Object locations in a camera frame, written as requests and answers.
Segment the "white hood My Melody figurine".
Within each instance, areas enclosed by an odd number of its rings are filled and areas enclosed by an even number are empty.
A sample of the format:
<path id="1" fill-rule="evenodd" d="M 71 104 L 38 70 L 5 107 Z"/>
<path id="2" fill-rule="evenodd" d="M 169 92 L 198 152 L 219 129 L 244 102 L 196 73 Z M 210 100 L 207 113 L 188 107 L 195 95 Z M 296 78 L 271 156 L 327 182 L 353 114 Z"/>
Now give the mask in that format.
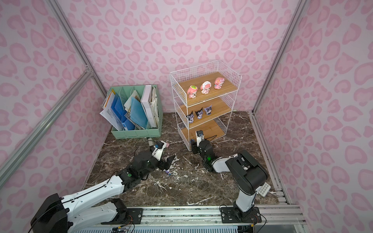
<path id="1" fill-rule="evenodd" d="M 202 83 L 200 89 L 202 94 L 208 94 L 211 88 L 211 82 L 210 81 L 205 81 Z"/>

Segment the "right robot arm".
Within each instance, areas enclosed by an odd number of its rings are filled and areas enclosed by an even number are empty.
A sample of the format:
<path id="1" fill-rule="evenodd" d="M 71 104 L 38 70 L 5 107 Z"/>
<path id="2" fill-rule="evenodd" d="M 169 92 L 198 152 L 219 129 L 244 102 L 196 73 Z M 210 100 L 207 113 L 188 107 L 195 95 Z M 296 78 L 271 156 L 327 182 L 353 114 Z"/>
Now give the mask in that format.
<path id="1" fill-rule="evenodd" d="M 222 222 L 261 222 L 260 212 L 254 206 L 259 189 L 264 186 L 269 175 L 265 168 L 246 150 L 229 157 L 217 157 L 210 141 L 191 141 L 193 154 L 199 154 L 205 169 L 213 173 L 230 172 L 239 188 L 239 196 L 232 208 L 221 210 Z"/>

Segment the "green hat pink figurine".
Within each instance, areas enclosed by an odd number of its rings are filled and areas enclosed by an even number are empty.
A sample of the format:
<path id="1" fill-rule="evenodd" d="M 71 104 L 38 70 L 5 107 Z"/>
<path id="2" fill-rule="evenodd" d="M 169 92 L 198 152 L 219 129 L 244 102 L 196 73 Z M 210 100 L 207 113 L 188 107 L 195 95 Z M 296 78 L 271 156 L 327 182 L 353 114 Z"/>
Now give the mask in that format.
<path id="1" fill-rule="evenodd" d="M 198 92 L 198 88 L 197 88 L 197 86 L 195 86 L 195 85 L 191 85 L 191 86 L 188 88 L 188 90 L 187 90 L 188 97 L 191 98 L 191 99 L 196 98 L 197 92 Z"/>

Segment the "pink bow My Melody figurine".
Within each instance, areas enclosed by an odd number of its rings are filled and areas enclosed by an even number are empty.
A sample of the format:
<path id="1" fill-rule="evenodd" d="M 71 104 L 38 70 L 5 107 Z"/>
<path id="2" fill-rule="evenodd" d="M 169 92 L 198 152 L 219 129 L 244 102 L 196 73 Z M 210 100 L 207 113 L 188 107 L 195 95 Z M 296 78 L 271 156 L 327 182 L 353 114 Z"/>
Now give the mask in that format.
<path id="1" fill-rule="evenodd" d="M 224 82 L 225 82 L 225 78 L 223 78 L 223 77 L 216 78 L 215 82 L 214 82 L 214 88 L 215 89 L 221 89 Z"/>

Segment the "large purple Kuromi doll figurine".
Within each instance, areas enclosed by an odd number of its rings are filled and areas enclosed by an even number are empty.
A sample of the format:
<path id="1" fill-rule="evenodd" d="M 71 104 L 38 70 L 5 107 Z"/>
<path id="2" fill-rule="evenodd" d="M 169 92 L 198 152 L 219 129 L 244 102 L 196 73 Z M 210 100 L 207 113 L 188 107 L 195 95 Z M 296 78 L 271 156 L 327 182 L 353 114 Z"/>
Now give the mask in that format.
<path id="1" fill-rule="evenodd" d="M 210 105 L 209 107 L 204 108 L 204 111 L 205 111 L 205 113 L 206 113 L 207 116 L 210 116 L 211 112 L 212 112 L 212 105 Z"/>

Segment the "small black Kuromi figurine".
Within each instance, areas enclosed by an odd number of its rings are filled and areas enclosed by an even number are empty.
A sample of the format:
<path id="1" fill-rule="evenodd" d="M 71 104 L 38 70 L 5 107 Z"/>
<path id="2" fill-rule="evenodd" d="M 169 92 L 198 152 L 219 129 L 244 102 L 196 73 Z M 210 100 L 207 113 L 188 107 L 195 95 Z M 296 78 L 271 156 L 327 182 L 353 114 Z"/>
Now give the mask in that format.
<path id="1" fill-rule="evenodd" d="M 194 122 L 194 113 L 193 111 L 187 116 L 188 123 L 192 124 Z"/>

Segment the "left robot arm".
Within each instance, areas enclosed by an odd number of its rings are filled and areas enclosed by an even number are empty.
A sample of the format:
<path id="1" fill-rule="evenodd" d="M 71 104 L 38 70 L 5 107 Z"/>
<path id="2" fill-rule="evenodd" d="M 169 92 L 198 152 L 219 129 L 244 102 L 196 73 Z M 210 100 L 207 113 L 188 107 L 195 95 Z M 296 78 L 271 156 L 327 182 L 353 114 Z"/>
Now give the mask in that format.
<path id="1" fill-rule="evenodd" d="M 143 151 L 126 168 L 95 186 L 63 197 L 50 195 L 32 218 L 30 231 L 74 233 L 100 223 L 131 222 L 135 216 L 115 196 L 132 190 L 155 170 L 168 170 L 175 157 L 164 160 L 162 154 L 162 149 Z"/>

